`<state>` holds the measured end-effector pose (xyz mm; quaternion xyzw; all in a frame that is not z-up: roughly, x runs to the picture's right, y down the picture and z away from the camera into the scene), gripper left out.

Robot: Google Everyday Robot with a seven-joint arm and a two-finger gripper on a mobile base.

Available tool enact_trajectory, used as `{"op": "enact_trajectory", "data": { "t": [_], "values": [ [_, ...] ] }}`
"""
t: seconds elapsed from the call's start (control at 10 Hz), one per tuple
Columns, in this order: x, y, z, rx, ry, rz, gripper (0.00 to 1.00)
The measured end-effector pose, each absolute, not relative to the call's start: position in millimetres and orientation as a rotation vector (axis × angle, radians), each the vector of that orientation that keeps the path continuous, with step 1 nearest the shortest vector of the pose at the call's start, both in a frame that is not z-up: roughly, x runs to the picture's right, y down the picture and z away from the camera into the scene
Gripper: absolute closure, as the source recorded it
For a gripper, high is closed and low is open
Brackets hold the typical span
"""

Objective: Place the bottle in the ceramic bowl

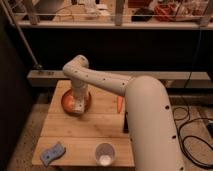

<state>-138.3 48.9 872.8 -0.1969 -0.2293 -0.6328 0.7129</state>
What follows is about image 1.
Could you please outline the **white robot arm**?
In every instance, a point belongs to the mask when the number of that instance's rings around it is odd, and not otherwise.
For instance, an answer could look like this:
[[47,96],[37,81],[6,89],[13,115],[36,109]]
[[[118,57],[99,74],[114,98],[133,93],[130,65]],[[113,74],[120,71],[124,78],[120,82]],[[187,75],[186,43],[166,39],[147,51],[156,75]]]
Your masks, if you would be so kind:
[[89,84],[125,98],[135,171],[185,171],[168,93],[158,79],[95,71],[83,55],[63,73],[71,80],[73,113],[85,112]]

